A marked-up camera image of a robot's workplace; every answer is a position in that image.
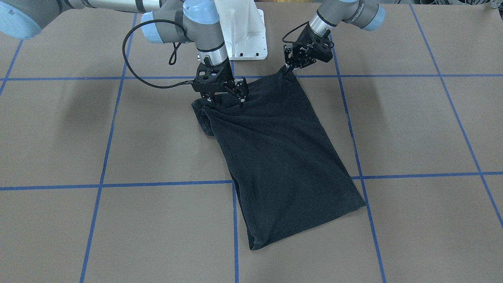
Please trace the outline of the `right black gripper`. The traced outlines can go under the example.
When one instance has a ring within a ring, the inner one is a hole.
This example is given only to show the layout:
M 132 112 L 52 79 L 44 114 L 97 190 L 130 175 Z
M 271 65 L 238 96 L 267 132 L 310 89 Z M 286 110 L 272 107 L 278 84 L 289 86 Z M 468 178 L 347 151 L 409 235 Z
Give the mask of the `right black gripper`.
M 229 59 L 212 66 L 210 57 L 205 57 L 196 70 L 192 88 L 210 103 L 216 102 L 216 93 L 230 93 L 239 101 L 240 108 L 249 97 L 246 77 L 234 79 Z

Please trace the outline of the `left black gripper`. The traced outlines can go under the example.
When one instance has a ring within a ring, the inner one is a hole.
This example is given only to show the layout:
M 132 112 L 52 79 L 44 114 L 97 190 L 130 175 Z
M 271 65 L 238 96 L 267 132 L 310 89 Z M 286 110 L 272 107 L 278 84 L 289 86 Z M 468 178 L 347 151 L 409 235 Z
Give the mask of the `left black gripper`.
M 286 40 L 300 26 L 283 36 L 285 64 L 281 68 L 284 75 L 295 76 L 294 70 L 311 66 L 317 61 L 330 62 L 334 43 L 329 39 L 331 30 L 325 29 L 321 35 L 316 34 L 311 27 L 305 26 L 295 41 Z

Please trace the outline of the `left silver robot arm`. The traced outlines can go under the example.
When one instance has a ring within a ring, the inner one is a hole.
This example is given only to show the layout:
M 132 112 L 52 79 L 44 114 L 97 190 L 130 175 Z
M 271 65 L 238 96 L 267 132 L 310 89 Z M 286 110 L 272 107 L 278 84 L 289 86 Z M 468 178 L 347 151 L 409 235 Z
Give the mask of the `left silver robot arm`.
M 318 61 L 330 62 L 334 43 L 329 36 L 341 22 L 374 31 L 384 20 L 384 7 L 373 0 L 324 0 L 310 21 L 282 38 L 285 65 L 280 71 L 286 74 Z

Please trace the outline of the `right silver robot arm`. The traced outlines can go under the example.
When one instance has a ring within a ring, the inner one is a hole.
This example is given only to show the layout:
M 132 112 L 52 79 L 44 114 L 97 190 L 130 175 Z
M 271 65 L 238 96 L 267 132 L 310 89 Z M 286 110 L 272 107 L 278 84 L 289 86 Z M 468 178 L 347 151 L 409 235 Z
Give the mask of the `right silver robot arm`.
M 216 2 L 213 0 L 2 0 L 1 32 L 28 40 L 39 35 L 56 18 L 70 11 L 104 11 L 107 15 L 138 15 L 122 42 L 122 56 L 129 72 L 153 88 L 174 88 L 178 84 L 156 85 L 140 77 L 128 61 L 126 47 L 130 37 L 140 30 L 144 38 L 173 47 L 168 64 L 177 62 L 178 49 L 194 43 L 200 63 L 194 79 L 180 82 L 191 85 L 209 102 L 218 94 L 228 94 L 244 104 L 249 97 L 246 79 L 236 79 L 225 44 Z

